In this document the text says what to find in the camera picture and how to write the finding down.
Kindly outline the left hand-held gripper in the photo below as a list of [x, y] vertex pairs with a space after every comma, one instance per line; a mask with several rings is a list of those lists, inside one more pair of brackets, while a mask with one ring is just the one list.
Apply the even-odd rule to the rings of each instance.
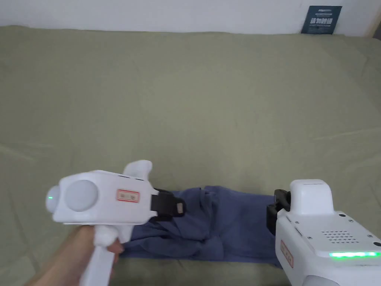
[[[107, 286], [114, 254], [107, 248], [115, 240], [130, 241], [136, 225], [157, 216], [151, 209], [152, 197], [158, 194], [148, 177], [152, 162], [129, 163], [122, 174], [95, 170], [62, 178], [46, 195], [46, 209], [55, 222], [66, 225], [92, 225], [95, 249], [81, 286]], [[163, 221], [184, 217], [186, 203], [171, 192], [162, 192]]]

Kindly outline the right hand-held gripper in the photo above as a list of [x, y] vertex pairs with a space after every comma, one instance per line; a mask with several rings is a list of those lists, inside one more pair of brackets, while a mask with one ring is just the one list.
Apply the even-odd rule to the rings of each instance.
[[381, 241], [344, 212], [320, 179], [276, 189], [266, 207], [276, 257], [293, 286], [379, 286]]

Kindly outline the person's left hand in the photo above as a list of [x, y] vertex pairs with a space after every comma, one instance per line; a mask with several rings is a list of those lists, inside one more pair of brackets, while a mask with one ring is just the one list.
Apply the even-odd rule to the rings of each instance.
[[74, 229], [58, 252], [58, 274], [62, 286], [78, 286], [92, 257], [95, 237], [93, 226]]

